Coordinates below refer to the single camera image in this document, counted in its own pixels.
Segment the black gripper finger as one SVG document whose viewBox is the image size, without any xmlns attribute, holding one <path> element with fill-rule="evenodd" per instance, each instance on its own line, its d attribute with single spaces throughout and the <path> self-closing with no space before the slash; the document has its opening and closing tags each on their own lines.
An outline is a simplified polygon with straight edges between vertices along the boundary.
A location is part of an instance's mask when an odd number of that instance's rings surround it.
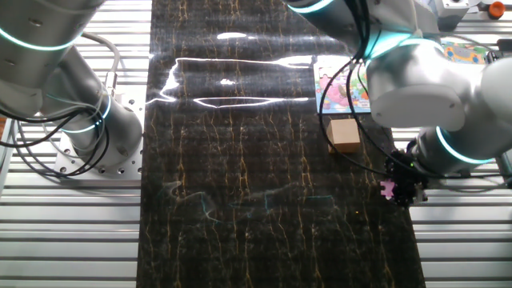
<svg viewBox="0 0 512 288">
<path fill-rule="evenodd" d="M 404 202 L 405 201 L 405 192 L 404 185 L 399 180 L 392 180 L 392 199 L 395 202 Z"/>
<path fill-rule="evenodd" d="M 407 185 L 400 188 L 400 205 L 404 208 L 409 208 L 414 204 L 417 197 L 416 185 Z"/>
</svg>

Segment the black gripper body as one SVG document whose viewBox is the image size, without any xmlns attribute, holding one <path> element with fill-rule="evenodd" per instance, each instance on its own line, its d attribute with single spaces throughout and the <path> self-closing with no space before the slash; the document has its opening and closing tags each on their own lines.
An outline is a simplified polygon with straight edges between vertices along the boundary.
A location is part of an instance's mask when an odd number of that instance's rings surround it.
<svg viewBox="0 0 512 288">
<path fill-rule="evenodd" d="M 389 182 L 393 183 L 392 191 L 412 191 L 419 187 L 424 190 L 429 180 L 415 165 L 412 155 L 404 150 L 393 150 L 386 156 L 385 168 Z"/>
</svg>

